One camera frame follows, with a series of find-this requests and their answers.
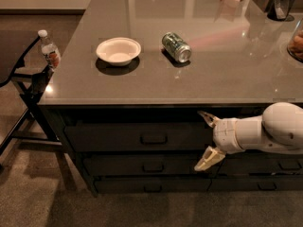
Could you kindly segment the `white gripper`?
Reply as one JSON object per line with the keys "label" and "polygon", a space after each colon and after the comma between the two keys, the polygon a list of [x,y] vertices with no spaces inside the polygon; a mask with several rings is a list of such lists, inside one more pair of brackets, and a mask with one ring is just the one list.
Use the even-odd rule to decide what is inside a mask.
{"label": "white gripper", "polygon": [[213,128],[213,141],[216,148],[209,146],[205,150],[202,158],[194,167],[195,171],[208,170],[222,161],[225,158],[225,154],[244,152],[236,137],[237,118],[220,119],[212,113],[204,111],[198,111],[198,115],[204,119],[209,127]]}

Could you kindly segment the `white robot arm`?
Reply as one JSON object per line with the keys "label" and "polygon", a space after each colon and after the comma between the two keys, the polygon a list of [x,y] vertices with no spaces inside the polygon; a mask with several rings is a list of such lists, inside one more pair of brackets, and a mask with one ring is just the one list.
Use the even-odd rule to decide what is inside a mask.
{"label": "white robot arm", "polygon": [[219,118],[204,111],[198,114],[213,129],[215,146],[206,148],[195,171],[211,168],[226,154],[250,149],[279,154],[303,153],[303,109],[292,103],[274,103],[261,115],[246,118]]}

